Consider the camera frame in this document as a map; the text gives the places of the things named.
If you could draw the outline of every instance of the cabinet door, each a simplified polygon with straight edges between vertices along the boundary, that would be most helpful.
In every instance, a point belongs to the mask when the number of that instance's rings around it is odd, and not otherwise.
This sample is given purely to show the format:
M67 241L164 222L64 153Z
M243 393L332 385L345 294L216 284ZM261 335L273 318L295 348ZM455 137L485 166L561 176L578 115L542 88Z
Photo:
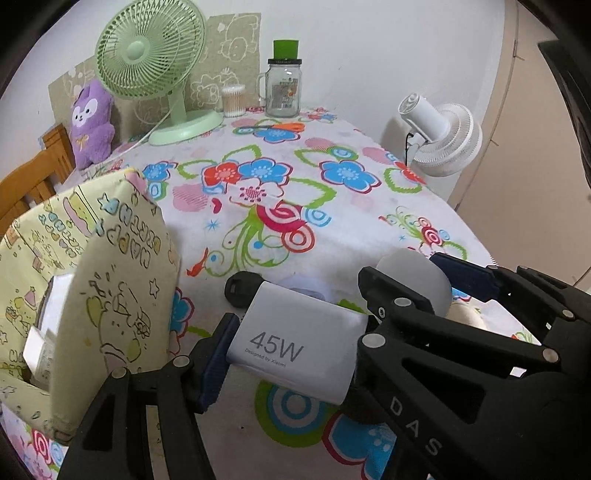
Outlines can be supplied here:
M555 38L521 7L499 122L458 214L499 265L574 284L591 265L591 191L569 113L537 43Z

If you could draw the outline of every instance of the green table fan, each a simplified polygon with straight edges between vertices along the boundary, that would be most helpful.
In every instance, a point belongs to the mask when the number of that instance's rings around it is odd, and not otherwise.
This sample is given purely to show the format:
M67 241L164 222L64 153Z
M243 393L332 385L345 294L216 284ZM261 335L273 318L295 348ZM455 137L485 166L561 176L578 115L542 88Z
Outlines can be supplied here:
M170 117L151 133L151 145L187 140L222 123L221 113L184 106L185 81L204 44L205 21L190 0L137 0L100 35L96 67L107 90L129 100L168 95Z

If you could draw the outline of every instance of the blue gripper pad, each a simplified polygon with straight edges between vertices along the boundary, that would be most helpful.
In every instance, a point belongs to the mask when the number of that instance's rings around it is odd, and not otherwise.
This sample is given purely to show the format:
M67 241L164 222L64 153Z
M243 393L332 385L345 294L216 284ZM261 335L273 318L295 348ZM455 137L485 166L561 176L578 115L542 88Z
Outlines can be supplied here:
M499 297L499 286L490 268L439 252L433 254L430 260L445 273L452 287L484 302Z
M226 354L239 326L240 318L233 313L225 314L213 335L199 340L189 355L193 372L185 383L184 393L194 403L196 413L204 413L217 400L230 367Z

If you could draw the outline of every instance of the floral tablecloth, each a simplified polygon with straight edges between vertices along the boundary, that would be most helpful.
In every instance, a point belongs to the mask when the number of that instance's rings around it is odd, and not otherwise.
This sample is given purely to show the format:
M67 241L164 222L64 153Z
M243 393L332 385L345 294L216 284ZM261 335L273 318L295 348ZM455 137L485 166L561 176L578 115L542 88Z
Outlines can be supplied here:
M418 175L321 108L283 122L254 110L190 141L140 145L74 172L64 188L127 166L143 172L182 257L171 356L189 353L232 311L223 288L239 270L364 311L357 274L394 248L492 262ZM531 341L507 315L483 318L492 331ZM155 409L149 417L160 480L167 474ZM1 421L35 477L56 478L67 449L6 408ZM335 406L234 367L218 402L197 421L220 480L377 480L395 443L385 425L355 423Z

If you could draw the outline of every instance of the chair backrest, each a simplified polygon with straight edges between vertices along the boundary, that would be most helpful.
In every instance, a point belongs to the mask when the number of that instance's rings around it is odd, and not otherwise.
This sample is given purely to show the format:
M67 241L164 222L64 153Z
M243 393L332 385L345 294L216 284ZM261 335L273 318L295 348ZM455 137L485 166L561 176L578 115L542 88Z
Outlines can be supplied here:
M48 200L56 194L49 177L55 174L64 182L73 170L72 147L62 125L44 135L43 141L46 150L0 181L0 236L29 209L26 195L38 204Z

